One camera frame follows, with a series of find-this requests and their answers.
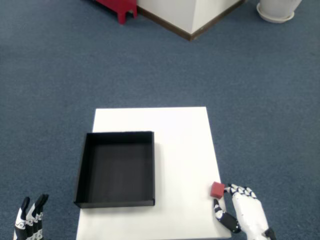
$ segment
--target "pot base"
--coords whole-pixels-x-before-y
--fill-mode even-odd
[[[256,10],[258,11],[260,17],[263,20],[266,20],[267,22],[274,23],[274,24],[283,24],[283,23],[291,20],[295,16],[295,12],[292,12],[292,14],[286,18],[275,18],[272,16],[268,16],[268,15],[262,13],[262,11],[260,10],[260,2],[257,4]]]

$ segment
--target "wooden baseboard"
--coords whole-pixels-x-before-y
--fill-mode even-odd
[[[141,14],[142,16],[145,16],[146,18],[154,21],[155,23],[161,25],[165,29],[170,30],[171,32],[174,32],[175,34],[179,35],[180,37],[183,37],[184,39],[187,39],[188,41],[192,41],[199,37],[201,34],[206,32],[212,25],[216,24],[219,22],[224,16],[228,15],[231,13],[234,9],[239,7],[241,4],[243,4],[246,0],[240,0],[236,2],[234,5],[231,7],[227,8],[225,11],[220,13],[218,16],[216,16],[214,19],[210,20],[208,23],[206,23],[203,27],[199,28],[197,31],[194,33],[189,33],[173,24],[170,22],[162,19],[161,17],[158,17],[157,15],[143,9],[142,7],[138,6],[137,10],[138,13]]]

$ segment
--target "black box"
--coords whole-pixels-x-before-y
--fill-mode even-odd
[[[88,133],[74,203],[83,209],[154,206],[154,133]]]

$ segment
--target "red block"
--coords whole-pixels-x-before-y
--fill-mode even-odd
[[[219,182],[214,182],[211,187],[210,196],[220,199],[224,196],[225,185]]]

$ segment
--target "white planter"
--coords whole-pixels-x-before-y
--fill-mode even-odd
[[[302,0],[260,0],[257,10],[260,16],[273,23],[284,23],[292,19]]]

